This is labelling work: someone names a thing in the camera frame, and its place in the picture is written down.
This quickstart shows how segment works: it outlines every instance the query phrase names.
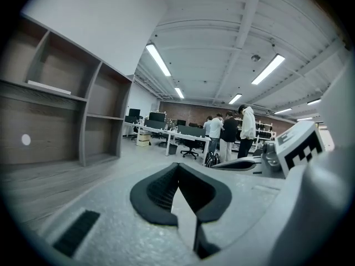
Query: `desk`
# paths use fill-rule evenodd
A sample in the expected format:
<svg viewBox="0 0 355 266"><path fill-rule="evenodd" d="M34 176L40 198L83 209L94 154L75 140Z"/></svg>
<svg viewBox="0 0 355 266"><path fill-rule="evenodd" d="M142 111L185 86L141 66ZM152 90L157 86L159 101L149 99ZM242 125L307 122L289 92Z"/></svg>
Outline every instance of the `desk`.
<svg viewBox="0 0 355 266"><path fill-rule="evenodd" d="M171 140L171 136L172 135L174 136L174 139L181 138L181 139L187 139L187 140L192 140L192 141L203 141L203 142L205 142L205 149L204 149L204 156L202 158L202 165L205 165L206 156L207 156L207 153L209 151L209 144L210 144L211 138L209 138L209 137L204 137L204 138L196 137L196 136L180 134L180 133L172 132L172 131L167 131L167 132L169 134L169 137L168 137L168 144L166 145L165 156L169 155L169 146L170 146L170 140Z"/></svg>
<svg viewBox="0 0 355 266"><path fill-rule="evenodd" d="M154 133L168 134L168 144L166 145L165 156L169 155L169 146L170 146L171 136L174 136L175 138L181 138L181 139L187 139L187 140L193 140L193 141L196 141L196 140L203 141L203 142L205 142L205 150L204 150L204 156L202 158L202 165L205 164L206 156L209 151L209 144L211 141L211 139L209 137L202 138L202 137L196 137L196 136L191 136L191 135L184 135L184 134L180 134L180 133L173 132L173 131L160 130L160 129L155 129L155 128L146 127L146 126L143 126L140 124L134 124L134 123L128 123L128 122L124 122L124 124L127 126L135 126L138 128L137 141L136 141L137 145L138 145L138 139L139 139L141 129L146 130L146 131L150 131L150 132L154 132Z"/></svg>

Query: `ceiling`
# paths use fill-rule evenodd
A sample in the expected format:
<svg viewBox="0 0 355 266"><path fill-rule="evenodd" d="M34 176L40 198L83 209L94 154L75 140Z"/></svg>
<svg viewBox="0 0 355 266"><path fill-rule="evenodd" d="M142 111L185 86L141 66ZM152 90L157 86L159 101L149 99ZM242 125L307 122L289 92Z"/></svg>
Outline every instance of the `ceiling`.
<svg viewBox="0 0 355 266"><path fill-rule="evenodd" d="M147 50L136 77L162 100L237 109L258 114L292 108L281 117L309 115L321 121L318 99L349 54L337 28L312 0L165 0L168 10L154 30L154 43L171 77ZM259 85L251 82L276 53L285 61ZM252 61L258 54L261 59ZM174 87L182 90L181 100ZM229 101L242 97L233 105Z"/></svg>

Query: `trash bin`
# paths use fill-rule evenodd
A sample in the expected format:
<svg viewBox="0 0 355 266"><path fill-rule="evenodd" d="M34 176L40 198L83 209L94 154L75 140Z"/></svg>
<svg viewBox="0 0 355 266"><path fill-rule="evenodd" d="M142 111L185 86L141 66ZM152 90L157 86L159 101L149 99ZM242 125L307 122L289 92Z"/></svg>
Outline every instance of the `trash bin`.
<svg viewBox="0 0 355 266"><path fill-rule="evenodd" d="M176 154L176 149L178 148L177 145L170 144L169 146L169 155L175 155Z"/></svg>

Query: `white pants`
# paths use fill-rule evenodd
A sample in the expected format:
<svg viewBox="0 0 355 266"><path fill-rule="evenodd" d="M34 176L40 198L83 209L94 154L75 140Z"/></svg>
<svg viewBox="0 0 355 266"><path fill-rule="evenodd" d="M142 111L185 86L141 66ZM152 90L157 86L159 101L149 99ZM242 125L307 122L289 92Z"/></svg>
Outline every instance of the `white pants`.
<svg viewBox="0 0 355 266"><path fill-rule="evenodd" d="M230 161L232 159L232 142L220 140L220 160L221 162Z"/></svg>

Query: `storage rack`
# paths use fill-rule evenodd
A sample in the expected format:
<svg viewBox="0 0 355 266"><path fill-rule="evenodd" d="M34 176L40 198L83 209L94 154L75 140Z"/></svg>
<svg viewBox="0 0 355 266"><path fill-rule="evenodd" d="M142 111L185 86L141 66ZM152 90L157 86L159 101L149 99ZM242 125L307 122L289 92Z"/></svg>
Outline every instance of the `storage rack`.
<svg viewBox="0 0 355 266"><path fill-rule="evenodd" d="M133 75L27 17L20 18L0 69L1 164L86 166L120 156Z"/></svg>

